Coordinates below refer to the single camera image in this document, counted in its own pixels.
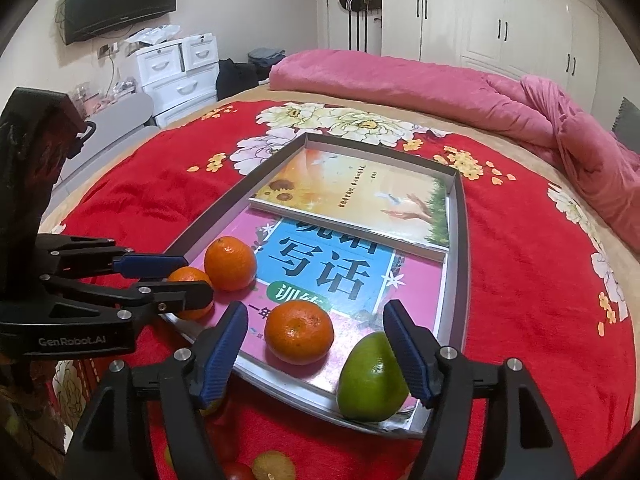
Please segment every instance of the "metal bolt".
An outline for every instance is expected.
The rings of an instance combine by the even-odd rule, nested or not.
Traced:
[[[514,372],[519,372],[520,370],[522,370],[522,361],[520,361],[520,359],[512,357],[510,359],[507,359],[507,366]]]
[[[177,361],[186,361],[189,357],[191,357],[191,350],[188,348],[178,348],[174,352],[174,359]]]
[[[440,355],[445,359],[455,359],[458,357],[458,351],[453,346],[443,346],[440,349]]]
[[[124,368],[124,361],[122,359],[116,359],[109,364],[109,370],[112,372],[119,372]]]

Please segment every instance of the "blue square on book cover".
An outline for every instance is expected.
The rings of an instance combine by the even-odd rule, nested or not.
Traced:
[[[337,231],[282,219],[257,252],[260,282],[277,303],[308,300],[348,316],[373,313],[394,250]]]

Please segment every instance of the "gray pillow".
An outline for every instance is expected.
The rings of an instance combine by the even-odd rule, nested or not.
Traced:
[[[640,153],[640,109],[626,97],[622,99],[618,118],[611,131],[622,144]]]

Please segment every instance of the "wardrobe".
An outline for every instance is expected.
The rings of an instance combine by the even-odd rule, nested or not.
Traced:
[[[596,0],[383,0],[382,54],[556,81],[591,111]]]

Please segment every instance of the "pink blanket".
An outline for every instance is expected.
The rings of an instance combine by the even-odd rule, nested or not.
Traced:
[[[564,171],[580,195],[640,252],[640,156],[538,76],[520,82],[433,63],[310,50],[271,70],[271,89],[405,108],[516,140]]]

